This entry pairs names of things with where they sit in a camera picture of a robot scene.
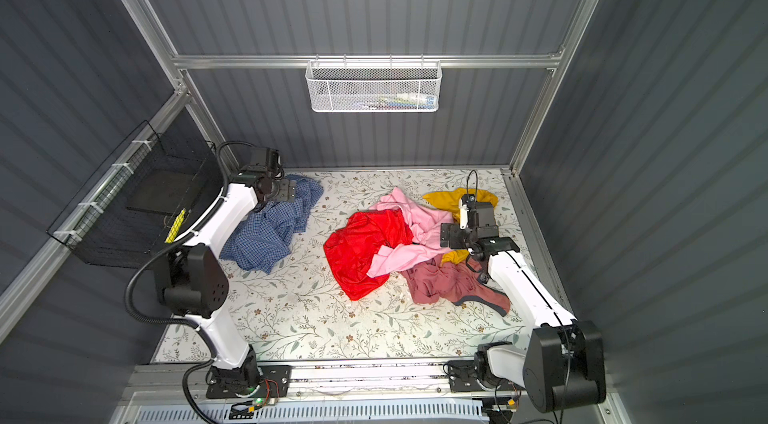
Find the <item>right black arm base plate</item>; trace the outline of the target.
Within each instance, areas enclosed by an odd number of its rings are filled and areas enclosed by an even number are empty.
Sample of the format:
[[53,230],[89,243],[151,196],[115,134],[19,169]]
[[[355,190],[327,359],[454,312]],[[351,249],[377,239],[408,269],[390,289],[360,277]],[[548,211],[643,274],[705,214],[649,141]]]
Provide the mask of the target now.
[[519,393],[523,388],[506,379],[480,377],[473,361],[449,360],[442,365],[450,391],[453,393],[472,393],[480,391],[499,391]]

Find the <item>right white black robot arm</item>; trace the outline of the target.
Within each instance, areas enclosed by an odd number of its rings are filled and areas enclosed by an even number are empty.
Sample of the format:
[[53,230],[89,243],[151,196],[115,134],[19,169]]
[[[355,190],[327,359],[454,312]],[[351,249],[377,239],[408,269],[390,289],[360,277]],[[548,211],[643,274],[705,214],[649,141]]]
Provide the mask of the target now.
[[604,402],[604,348],[595,324],[578,320],[560,304],[530,270],[514,240],[499,235],[492,204],[466,194],[458,209],[459,221],[441,226],[440,245],[469,252],[478,283],[493,281],[501,288],[530,341],[525,350],[508,342],[480,345],[473,369],[461,373],[451,389],[465,392],[507,382],[525,390],[543,414]]

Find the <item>blue checkered shirt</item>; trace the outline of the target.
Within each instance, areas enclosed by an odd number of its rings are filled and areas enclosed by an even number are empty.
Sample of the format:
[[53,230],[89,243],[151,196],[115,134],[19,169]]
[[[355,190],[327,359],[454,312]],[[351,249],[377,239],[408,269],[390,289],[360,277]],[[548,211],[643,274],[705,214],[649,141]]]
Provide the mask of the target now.
[[296,182],[293,202],[269,203],[250,213],[224,244],[220,259],[234,261],[245,271],[270,274],[291,253],[293,236],[306,231],[310,213],[324,193],[309,177],[289,175]]

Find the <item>yellow green marker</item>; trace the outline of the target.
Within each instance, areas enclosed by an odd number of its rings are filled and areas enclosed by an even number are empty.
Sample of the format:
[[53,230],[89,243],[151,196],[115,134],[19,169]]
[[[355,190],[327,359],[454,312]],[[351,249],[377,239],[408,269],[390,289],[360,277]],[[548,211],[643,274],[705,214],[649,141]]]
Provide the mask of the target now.
[[169,231],[168,231],[168,233],[166,235],[166,238],[165,238],[165,243],[166,244],[172,244],[176,240],[176,238],[177,238],[177,236],[178,236],[178,234],[179,234],[179,232],[181,230],[181,227],[182,227],[184,221],[186,220],[186,215],[187,215],[187,209],[186,208],[182,208],[179,211],[179,213],[175,216],[175,218],[174,218],[174,220],[173,220],[173,222],[172,222],[172,224],[170,226],[170,229],[169,229]]

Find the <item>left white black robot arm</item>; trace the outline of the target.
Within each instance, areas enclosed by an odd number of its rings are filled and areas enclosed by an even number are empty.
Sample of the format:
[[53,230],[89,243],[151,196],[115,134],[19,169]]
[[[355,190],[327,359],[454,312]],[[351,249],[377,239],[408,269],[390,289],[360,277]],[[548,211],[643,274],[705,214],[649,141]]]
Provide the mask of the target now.
[[284,177],[279,152],[245,141],[215,148],[221,194],[160,254],[153,266],[159,302],[191,327],[208,347],[208,384],[229,395],[253,395],[263,378],[255,351],[227,309],[229,278],[219,262],[226,242],[249,215],[292,201],[295,183]]

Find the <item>red cloth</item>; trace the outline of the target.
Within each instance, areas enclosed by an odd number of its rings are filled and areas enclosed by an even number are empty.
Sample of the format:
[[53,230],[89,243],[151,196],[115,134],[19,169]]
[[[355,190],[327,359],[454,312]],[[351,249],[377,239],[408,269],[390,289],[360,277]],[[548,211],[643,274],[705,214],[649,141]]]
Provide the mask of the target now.
[[381,247],[395,248],[410,244],[412,239],[413,233],[399,209],[360,211],[328,237],[323,250],[343,293],[351,301],[359,301],[389,279],[387,273],[378,277],[368,275]]

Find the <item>white ventilation grille strip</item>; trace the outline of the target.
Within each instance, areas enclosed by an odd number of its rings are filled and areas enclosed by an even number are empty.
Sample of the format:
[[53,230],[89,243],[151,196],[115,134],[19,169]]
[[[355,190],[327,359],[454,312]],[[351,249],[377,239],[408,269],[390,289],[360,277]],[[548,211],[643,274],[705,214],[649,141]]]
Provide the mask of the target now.
[[479,401],[405,399],[284,402],[261,409],[243,404],[202,407],[218,423],[487,423]]

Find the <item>tubes inside white basket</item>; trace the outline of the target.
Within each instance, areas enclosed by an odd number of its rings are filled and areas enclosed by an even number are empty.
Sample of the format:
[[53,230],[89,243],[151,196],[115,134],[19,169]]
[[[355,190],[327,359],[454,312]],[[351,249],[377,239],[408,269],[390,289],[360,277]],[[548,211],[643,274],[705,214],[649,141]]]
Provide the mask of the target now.
[[434,110],[438,107],[438,97],[424,93],[398,93],[367,96],[354,102],[357,108],[367,110]]

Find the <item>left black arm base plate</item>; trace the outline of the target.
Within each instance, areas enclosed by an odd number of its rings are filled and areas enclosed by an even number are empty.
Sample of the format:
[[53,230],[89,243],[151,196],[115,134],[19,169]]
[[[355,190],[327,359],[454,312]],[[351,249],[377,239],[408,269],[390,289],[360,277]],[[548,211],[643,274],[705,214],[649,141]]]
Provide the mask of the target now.
[[291,366],[256,366],[221,369],[211,366],[206,373],[207,399],[282,398],[291,381]]

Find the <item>maroon cloth grey trim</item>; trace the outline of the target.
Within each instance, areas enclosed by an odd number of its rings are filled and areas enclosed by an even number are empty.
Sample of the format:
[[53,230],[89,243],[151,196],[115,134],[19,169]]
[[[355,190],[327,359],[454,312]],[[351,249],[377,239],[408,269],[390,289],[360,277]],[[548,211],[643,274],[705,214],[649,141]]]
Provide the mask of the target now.
[[509,298],[480,281],[482,266],[479,263],[470,259],[460,264],[442,264],[440,260],[441,257],[436,257],[401,272],[415,304],[433,304],[445,299],[455,306],[476,302],[501,316],[509,313]]

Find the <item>mustard yellow cloth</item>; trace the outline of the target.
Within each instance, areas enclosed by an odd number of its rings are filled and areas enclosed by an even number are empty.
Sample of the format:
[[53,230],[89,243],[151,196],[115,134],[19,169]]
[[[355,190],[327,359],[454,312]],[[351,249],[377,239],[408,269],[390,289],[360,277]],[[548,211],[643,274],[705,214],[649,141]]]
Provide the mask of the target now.
[[[453,191],[435,191],[427,193],[424,194],[422,198],[433,208],[450,212],[454,222],[459,223],[459,200],[465,193],[465,188],[456,188]],[[499,202],[499,199],[495,194],[482,189],[477,191],[477,199],[479,202],[490,203],[493,207],[496,207]],[[441,264],[461,264],[462,262],[465,262],[468,257],[469,252],[467,250],[454,250],[442,257]]]

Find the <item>pink cloth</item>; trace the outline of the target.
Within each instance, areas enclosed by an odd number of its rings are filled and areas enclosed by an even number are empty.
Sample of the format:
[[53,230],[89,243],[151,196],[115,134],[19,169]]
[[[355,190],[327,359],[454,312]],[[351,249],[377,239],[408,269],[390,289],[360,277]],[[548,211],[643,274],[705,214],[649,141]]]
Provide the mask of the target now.
[[372,257],[368,277],[402,272],[435,257],[439,258],[439,264],[458,264],[469,255],[467,251],[451,250],[440,245],[441,225],[455,223],[455,216],[450,210],[422,206],[399,188],[381,197],[372,210],[399,211],[411,237],[405,243],[382,244]]

